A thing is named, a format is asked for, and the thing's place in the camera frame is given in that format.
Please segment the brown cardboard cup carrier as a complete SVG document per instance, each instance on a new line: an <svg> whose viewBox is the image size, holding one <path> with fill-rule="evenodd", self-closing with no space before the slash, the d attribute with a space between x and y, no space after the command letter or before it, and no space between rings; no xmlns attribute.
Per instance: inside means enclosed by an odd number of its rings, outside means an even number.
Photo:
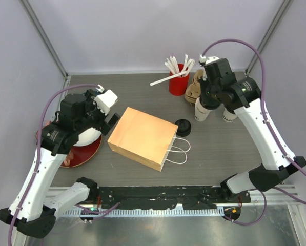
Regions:
<svg viewBox="0 0 306 246"><path fill-rule="evenodd" d="M203 74L203 69L197 70L193 75L191 84L187 87L185 91L185 100L191 104L194 104L196 100L200 97L201 90L199 79L203 77Z"/></svg>

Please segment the brown paper bag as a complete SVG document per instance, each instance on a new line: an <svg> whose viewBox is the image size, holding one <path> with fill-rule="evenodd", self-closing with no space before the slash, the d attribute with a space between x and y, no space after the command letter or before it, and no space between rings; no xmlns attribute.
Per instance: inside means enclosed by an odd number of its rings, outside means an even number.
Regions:
<svg viewBox="0 0 306 246"><path fill-rule="evenodd" d="M156 171L161 171L165 162L183 165L188 160L190 149L174 146L178 125L128 107L108 144L112 151Z"/></svg>

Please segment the white straw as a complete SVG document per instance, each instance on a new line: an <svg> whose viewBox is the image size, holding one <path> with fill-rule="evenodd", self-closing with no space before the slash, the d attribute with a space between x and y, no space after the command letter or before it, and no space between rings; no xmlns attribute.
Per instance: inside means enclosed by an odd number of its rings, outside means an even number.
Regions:
<svg viewBox="0 0 306 246"><path fill-rule="evenodd" d="M163 83L164 81L167 81L167 80L170 80L170 79L173 79L173 78L182 77L183 75L186 75L186 74L187 74L187 72L183 71L183 72L180 72L180 73L177 73L177 74L174 74L174 75L171 75L171 76L159 79L157 81L151 82L150 86L154 86L154 85L157 85L159 83Z"/></svg>

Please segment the stack of black cup lids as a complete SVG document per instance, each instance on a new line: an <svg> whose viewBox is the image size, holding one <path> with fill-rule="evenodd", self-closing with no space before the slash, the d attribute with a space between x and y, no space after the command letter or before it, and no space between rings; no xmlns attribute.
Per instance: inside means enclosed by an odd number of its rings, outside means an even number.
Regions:
<svg viewBox="0 0 306 246"><path fill-rule="evenodd" d="M191 133L191 123L187 119L179 119L175 122L178 126L176 135L180 137L186 137Z"/></svg>

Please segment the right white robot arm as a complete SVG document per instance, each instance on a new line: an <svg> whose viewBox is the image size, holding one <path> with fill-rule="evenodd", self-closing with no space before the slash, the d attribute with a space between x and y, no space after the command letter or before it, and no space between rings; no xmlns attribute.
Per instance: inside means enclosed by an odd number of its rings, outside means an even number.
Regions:
<svg viewBox="0 0 306 246"><path fill-rule="evenodd" d="M220 184L222 200L233 202L239 193L251 189L265 192L306 166L305 158L290 150L273 121L264 118L267 113L261 106L265 103L255 80L237 80L225 58L202 56L199 63L204 73L198 80L201 93L195 102L195 118L204 121L212 110L224 105L226 116L244 124L262 160L258 167L225 179Z"/></svg>

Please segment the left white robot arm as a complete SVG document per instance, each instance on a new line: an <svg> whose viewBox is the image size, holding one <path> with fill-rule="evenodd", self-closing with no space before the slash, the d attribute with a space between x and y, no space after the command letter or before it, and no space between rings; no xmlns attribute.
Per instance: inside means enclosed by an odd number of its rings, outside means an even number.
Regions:
<svg viewBox="0 0 306 246"><path fill-rule="evenodd" d="M80 202L93 204L98 185L81 177L67 190L51 199L46 194L62 162L75 145L86 146L107 135L120 116L105 119L117 102L111 90L89 89L83 94L69 94L60 103L56 119L37 133L37 149L31 169L14 202L0 209L0 221L26 236L42 239L56 220Z"/></svg>

